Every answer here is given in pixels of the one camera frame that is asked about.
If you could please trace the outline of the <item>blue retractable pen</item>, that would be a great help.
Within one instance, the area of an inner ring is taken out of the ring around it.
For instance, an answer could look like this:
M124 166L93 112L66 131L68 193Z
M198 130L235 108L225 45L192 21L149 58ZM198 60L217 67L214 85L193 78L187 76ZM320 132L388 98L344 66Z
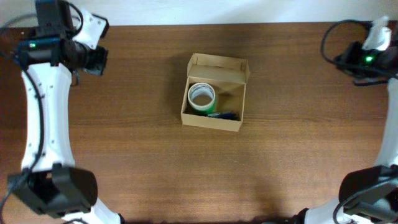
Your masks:
M238 116L236 113L232 111L225 112L215 112L207 115L209 118L219 118L219 119L228 119L228 120L237 120Z

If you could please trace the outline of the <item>green tape roll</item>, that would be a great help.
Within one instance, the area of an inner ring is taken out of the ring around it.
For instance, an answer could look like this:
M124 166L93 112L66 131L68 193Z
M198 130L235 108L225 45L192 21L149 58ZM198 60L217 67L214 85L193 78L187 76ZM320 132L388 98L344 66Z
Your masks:
M200 95L194 99L189 99L189 104L195 114L207 115L215 110L216 98Z

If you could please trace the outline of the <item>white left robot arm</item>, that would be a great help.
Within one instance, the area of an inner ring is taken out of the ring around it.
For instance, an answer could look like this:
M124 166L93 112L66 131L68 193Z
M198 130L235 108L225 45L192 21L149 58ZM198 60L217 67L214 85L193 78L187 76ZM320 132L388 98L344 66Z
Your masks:
M27 144L21 172L7 178L7 194L38 215L66 223L124 222L99 199L94 173L76 167L68 127L72 73L103 73L108 51L98 42L108 27L105 18L92 14L79 27L44 22L14 54L26 90Z

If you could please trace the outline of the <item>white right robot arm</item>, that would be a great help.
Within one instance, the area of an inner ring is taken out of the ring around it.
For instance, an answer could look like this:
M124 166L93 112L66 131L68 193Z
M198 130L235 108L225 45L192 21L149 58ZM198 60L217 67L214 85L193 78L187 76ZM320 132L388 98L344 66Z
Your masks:
M346 175L337 198L303 209L292 223L397 223L397 44L345 53L336 59L392 75L386 82L389 99L381 150L372 167Z

